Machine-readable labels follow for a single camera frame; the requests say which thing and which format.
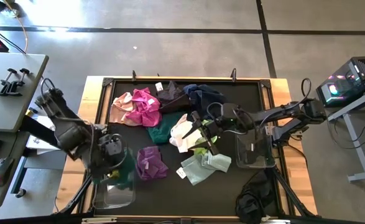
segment clear plastic bin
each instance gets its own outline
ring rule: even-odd
[[[272,138],[266,129],[258,131],[258,140],[254,142],[254,130],[245,135],[236,135],[236,163],[240,168],[269,168],[275,166],[272,155]]]
[[[134,170],[135,160],[129,150],[124,167],[120,169],[120,173],[126,175],[126,178],[123,180],[108,179],[98,184],[93,206],[96,209],[107,209],[131,204],[135,200]]]

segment wooden table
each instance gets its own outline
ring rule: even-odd
[[[80,108],[78,110],[78,115],[81,119],[87,119],[94,123],[96,112],[98,109],[98,103],[101,95],[103,78],[106,77],[87,77],[85,88],[83,92],[83,97],[81,99]],[[130,77],[113,77],[113,78],[125,78],[131,79]],[[145,77],[145,78],[161,78],[168,79],[169,77]],[[231,78],[211,78],[220,80],[230,80]],[[238,79],[251,79],[258,80],[259,78],[238,78]],[[286,104],[291,101],[289,86],[286,79],[281,78],[271,78],[270,83],[272,86],[272,95],[274,98],[274,104],[279,106],[281,104]],[[104,97],[104,108],[102,110],[100,123],[103,124],[105,121],[105,116],[107,113],[107,105],[110,99],[110,91],[106,91]],[[266,107],[269,107],[269,102],[265,100]],[[279,121],[279,125],[283,125],[288,122],[289,119],[284,119]],[[298,141],[293,139],[289,142],[292,146],[295,146],[302,151],[302,145]],[[284,147],[285,162],[287,166],[287,172],[289,175],[290,186],[293,191],[297,194],[302,203],[308,208],[309,211],[316,214],[316,205],[313,199],[312,187],[305,165],[305,159],[296,151],[290,147]],[[59,209],[62,209],[66,204],[72,199],[76,191],[79,189],[81,183],[83,182],[84,176],[84,166],[81,161],[72,161],[69,157],[66,160],[65,168],[63,170],[61,183],[58,190],[58,195],[56,203]],[[289,213],[287,206],[287,198],[283,188],[279,184],[280,197],[282,199],[282,207],[286,214]],[[84,204],[84,211],[88,210],[91,198],[92,186],[88,189],[86,200]]]

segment pink cloth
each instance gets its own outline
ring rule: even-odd
[[[127,119],[145,127],[154,127],[160,122],[160,102],[150,94],[149,88],[135,89],[132,101],[136,104],[136,109],[126,114]]]
[[[126,118],[126,115],[134,110],[131,93],[127,92],[119,98],[114,99],[110,108],[109,122],[121,123],[129,126],[138,126],[141,123],[135,123]]]

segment clothing pile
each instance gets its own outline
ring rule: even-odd
[[[156,145],[170,143],[179,153],[186,153],[192,146],[205,139],[199,130],[183,138],[192,128],[188,114],[197,111],[201,118],[210,119],[210,104],[226,103],[226,97],[208,85],[191,84],[180,88],[170,81],[163,89],[156,84],[157,92],[149,87],[123,93],[114,99],[109,116],[110,123],[143,126]],[[161,179],[167,176],[168,167],[162,160],[159,146],[145,147],[138,151],[136,170],[142,180]],[[193,155],[181,162],[182,169],[192,185],[205,180],[216,170],[227,172],[231,158],[222,154],[212,155],[205,148],[196,148]]]

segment black tabletop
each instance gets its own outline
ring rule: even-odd
[[[155,95],[154,83],[133,85],[118,83],[114,97],[135,88],[150,87]],[[238,83],[232,86],[225,83],[206,83],[222,92],[230,102],[241,105],[248,111],[262,110],[261,95],[257,83]],[[110,133],[121,134],[134,152],[154,146],[146,128],[130,127],[123,124],[110,124]],[[171,144],[160,145],[162,160],[169,167],[164,179],[150,181],[141,180],[136,174],[136,199],[130,205],[122,208],[96,209],[97,215],[163,215],[163,216],[235,216],[236,197],[242,186],[258,172],[257,169],[242,169],[236,165],[236,137],[225,133],[217,140],[216,146],[220,153],[232,158],[232,164],[227,173],[216,171],[203,182],[192,186],[187,178],[181,179],[176,170],[181,162],[193,155],[193,152],[179,153]],[[275,203],[266,207],[266,213],[276,214]]]

